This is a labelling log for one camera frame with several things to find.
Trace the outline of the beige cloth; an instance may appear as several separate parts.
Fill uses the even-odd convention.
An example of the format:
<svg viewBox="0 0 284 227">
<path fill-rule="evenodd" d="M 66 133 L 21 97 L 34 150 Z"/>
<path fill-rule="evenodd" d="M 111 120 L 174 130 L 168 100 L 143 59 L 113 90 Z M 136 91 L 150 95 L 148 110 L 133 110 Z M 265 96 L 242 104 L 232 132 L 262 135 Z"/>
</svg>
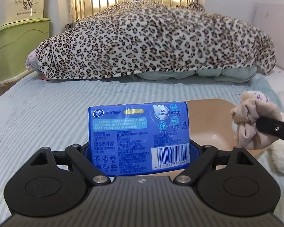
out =
<svg viewBox="0 0 284 227">
<path fill-rule="evenodd" d="M 260 91 L 244 91 L 240 104 L 231 109 L 233 122 L 237 125 L 236 143 L 248 150 L 263 150 L 273 144 L 277 137 L 257 130 L 260 117 L 282 120 L 280 110 L 269 97 Z"/>
</svg>

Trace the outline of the blue tissue pack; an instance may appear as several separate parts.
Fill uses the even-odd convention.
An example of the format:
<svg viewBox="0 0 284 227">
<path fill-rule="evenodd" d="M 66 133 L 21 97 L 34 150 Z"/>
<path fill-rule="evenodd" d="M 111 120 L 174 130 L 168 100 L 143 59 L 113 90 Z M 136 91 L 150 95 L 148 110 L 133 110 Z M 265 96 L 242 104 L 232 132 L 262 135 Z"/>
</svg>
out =
<svg viewBox="0 0 284 227">
<path fill-rule="evenodd" d="M 90 161 L 110 177 L 185 169 L 200 155 L 186 102 L 89 107 L 88 131 Z"/>
</svg>

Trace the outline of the beige plastic storage basket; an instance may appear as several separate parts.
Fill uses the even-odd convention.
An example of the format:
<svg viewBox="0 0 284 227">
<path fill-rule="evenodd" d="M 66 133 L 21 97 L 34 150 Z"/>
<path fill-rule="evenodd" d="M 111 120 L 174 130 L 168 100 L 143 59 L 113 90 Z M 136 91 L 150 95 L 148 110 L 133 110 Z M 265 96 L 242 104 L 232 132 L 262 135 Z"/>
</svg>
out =
<svg viewBox="0 0 284 227">
<path fill-rule="evenodd" d="M 236 146 L 234 104 L 222 99 L 153 103 L 145 135 L 146 175 L 179 175 L 203 152 L 203 145 L 231 151 Z"/>
</svg>

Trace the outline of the striped light blue bedsheet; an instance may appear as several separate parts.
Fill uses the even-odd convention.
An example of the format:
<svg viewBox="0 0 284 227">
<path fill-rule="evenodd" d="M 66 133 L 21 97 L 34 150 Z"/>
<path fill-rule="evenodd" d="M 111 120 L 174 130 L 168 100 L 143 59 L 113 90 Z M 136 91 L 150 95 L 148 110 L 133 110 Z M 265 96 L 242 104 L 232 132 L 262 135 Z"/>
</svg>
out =
<svg viewBox="0 0 284 227">
<path fill-rule="evenodd" d="M 14 173 L 41 147 L 63 150 L 85 144 L 88 108 L 100 105 L 220 98 L 239 104 L 244 91 L 261 91 L 284 111 L 284 71 L 257 74 L 245 84 L 208 77 L 149 81 L 121 77 L 49 82 L 32 73 L 0 97 L 0 224 L 9 218 L 3 190 Z"/>
</svg>

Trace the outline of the teal quilted duvet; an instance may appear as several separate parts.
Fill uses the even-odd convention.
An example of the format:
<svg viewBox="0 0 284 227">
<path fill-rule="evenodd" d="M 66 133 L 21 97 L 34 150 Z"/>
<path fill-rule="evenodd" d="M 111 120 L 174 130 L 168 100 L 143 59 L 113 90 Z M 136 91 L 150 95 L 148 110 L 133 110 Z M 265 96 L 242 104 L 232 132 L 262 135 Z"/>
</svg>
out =
<svg viewBox="0 0 284 227">
<path fill-rule="evenodd" d="M 191 76 L 211 77 L 217 82 L 232 82 L 242 84 L 248 82 L 257 73 L 257 67 L 228 68 L 228 69 L 202 69 L 185 72 L 145 72 L 132 76 L 145 80 L 185 79 Z"/>
</svg>

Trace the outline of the pink floral pillow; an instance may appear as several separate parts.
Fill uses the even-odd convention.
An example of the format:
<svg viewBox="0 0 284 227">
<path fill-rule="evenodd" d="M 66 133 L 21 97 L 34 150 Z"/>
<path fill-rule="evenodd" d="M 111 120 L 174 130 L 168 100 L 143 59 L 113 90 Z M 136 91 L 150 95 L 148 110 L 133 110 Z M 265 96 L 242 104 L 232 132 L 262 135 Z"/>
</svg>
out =
<svg viewBox="0 0 284 227">
<path fill-rule="evenodd" d="M 25 68 L 26 70 L 33 70 L 36 71 L 38 74 L 41 74 L 40 65 L 38 63 L 36 50 L 33 50 L 28 56 L 25 61 Z"/>
</svg>

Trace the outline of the leopard print blanket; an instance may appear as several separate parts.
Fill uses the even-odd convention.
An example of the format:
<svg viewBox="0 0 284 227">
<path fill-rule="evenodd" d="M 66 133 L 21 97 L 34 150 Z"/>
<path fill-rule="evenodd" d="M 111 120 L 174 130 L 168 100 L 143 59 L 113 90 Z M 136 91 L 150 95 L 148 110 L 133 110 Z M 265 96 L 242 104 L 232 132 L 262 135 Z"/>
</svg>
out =
<svg viewBox="0 0 284 227">
<path fill-rule="evenodd" d="M 35 50 L 41 75 L 56 80 L 252 66 L 268 75 L 277 63 L 271 37 L 252 24 L 155 1 L 109 6 Z"/>
</svg>

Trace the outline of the green plastic storage bin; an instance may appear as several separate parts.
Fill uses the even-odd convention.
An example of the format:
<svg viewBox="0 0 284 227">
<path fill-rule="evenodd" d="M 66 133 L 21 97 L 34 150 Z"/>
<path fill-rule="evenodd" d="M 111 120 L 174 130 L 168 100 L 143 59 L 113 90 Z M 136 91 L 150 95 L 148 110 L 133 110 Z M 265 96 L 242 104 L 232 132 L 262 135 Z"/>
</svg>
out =
<svg viewBox="0 0 284 227">
<path fill-rule="evenodd" d="M 26 71 L 27 56 L 49 37 L 49 18 L 28 19 L 0 27 L 0 82 Z"/>
</svg>

